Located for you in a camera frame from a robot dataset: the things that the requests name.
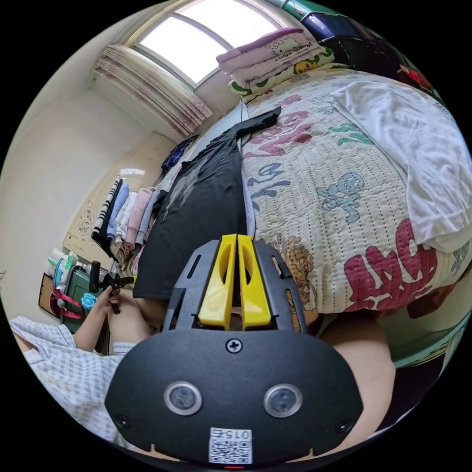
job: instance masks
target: label sticker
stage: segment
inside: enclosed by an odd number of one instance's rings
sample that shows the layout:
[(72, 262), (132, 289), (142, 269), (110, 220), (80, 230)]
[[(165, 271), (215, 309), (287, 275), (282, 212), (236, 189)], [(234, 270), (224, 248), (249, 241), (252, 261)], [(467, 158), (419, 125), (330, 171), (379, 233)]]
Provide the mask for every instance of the label sticker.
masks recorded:
[(252, 464), (252, 431), (210, 428), (208, 461), (211, 464)]

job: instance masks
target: dark blue cloth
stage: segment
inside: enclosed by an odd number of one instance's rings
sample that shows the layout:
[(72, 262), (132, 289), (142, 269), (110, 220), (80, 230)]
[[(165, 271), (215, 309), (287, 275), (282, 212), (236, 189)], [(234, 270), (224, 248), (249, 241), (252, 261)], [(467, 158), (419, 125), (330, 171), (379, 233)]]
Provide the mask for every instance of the dark blue cloth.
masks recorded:
[(198, 134), (191, 136), (172, 149), (167, 159), (162, 163), (162, 173), (165, 175), (185, 154), (185, 151), (195, 142)]

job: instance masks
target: blue bottle cap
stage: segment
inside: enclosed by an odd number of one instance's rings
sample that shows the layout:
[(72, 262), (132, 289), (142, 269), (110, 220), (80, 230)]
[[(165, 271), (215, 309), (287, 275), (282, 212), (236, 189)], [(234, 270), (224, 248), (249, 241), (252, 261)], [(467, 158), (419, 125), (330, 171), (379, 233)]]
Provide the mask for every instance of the blue bottle cap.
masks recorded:
[(96, 301), (97, 301), (97, 297), (95, 295), (92, 295), (92, 294), (84, 294), (82, 296), (82, 299), (80, 300), (82, 306), (86, 310), (90, 310), (92, 308), (92, 306), (95, 305)]

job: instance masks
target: window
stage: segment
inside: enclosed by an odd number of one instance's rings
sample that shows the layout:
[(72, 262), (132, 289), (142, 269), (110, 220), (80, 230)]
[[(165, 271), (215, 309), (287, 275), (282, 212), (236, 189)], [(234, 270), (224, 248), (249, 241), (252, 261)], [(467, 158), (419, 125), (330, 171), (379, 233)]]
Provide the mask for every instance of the window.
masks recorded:
[(195, 89), (218, 69), (216, 56), (279, 29), (244, 0), (197, 0), (159, 17), (134, 48)]

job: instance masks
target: pink shirt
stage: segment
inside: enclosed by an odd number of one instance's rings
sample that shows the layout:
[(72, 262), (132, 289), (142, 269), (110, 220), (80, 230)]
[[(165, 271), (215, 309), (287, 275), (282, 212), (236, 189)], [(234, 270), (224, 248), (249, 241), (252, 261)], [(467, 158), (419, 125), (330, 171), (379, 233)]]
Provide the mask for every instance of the pink shirt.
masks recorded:
[(136, 201), (134, 203), (133, 211), (129, 215), (128, 230), (126, 232), (126, 243), (134, 246), (136, 236), (138, 235), (139, 226), (143, 219), (144, 212), (148, 206), (149, 200), (152, 197), (152, 191), (148, 188), (140, 188)]

